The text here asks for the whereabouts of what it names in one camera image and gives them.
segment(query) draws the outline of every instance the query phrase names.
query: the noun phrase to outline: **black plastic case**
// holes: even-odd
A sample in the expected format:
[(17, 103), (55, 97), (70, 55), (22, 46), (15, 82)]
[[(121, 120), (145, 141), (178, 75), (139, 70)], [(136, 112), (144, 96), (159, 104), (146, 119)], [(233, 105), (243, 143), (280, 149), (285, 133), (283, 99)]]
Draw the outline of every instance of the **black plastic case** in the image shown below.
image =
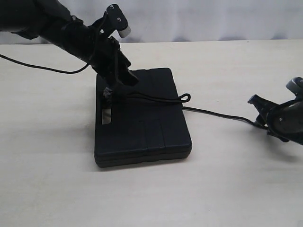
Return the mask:
[[(151, 96), (177, 98), (177, 90), (168, 68), (132, 71), (140, 82), (123, 87)], [(111, 123), (102, 125), (101, 95), (104, 81), (97, 76), (95, 161), (99, 167), (187, 158), (192, 141), (182, 104), (160, 104), (142, 99), (113, 97)]]

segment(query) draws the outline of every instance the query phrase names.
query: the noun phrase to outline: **white backdrop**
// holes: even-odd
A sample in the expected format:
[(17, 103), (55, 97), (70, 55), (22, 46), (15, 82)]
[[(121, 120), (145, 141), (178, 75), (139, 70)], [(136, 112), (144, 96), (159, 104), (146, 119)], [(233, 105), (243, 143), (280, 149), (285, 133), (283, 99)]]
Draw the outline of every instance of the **white backdrop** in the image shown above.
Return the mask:
[[(90, 25), (111, 3), (132, 28), (123, 42), (303, 38), (303, 0), (61, 0)], [(0, 43), (39, 43), (0, 34)]]

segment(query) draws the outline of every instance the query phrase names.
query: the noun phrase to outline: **table surface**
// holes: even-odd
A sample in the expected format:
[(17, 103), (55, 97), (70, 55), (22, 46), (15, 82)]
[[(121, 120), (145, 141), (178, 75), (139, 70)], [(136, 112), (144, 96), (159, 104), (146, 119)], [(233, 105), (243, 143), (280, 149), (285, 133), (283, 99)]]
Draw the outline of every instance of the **table surface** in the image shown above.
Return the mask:
[[(131, 69), (170, 67), (188, 106), (252, 120), (253, 94), (282, 103), (303, 73), (303, 41), (122, 44)], [(0, 45), (63, 70), (52, 45)], [(243, 122), (186, 112), (183, 161), (107, 170), (94, 157), (95, 73), (56, 74), (0, 60), (1, 227), (303, 226), (303, 150)]]

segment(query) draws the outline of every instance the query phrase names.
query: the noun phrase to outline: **robotic claw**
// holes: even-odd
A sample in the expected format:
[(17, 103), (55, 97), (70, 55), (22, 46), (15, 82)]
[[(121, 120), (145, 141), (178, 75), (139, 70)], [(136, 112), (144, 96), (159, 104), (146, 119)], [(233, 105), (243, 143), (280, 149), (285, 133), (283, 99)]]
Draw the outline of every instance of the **robotic claw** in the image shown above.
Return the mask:
[(112, 90), (134, 86), (138, 78), (128, 67), (119, 42), (109, 36), (117, 30), (129, 35), (128, 22), (118, 5), (110, 5), (91, 26), (72, 16), (58, 0), (5, 0), (0, 7), (0, 31), (26, 39), (42, 37), (92, 66)]
[(303, 78), (293, 78), (286, 87), (295, 94), (294, 100), (278, 105), (254, 95), (248, 103), (259, 112), (256, 123), (268, 126), (268, 135), (303, 145)]

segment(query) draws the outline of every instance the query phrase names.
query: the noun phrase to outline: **white table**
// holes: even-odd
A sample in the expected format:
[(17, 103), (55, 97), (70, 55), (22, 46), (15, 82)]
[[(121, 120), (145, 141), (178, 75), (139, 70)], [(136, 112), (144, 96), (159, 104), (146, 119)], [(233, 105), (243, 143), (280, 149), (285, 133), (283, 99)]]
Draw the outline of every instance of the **white table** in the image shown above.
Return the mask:
[[(303, 41), (123, 44), (132, 69), (170, 67), (188, 106), (252, 120), (253, 94), (277, 103), (303, 76)], [(0, 53), (64, 70), (52, 45)], [(185, 113), (181, 162), (101, 171), (94, 157), (95, 73), (62, 75), (0, 60), (1, 227), (303, 226), (303, 147), (232, 120)]]

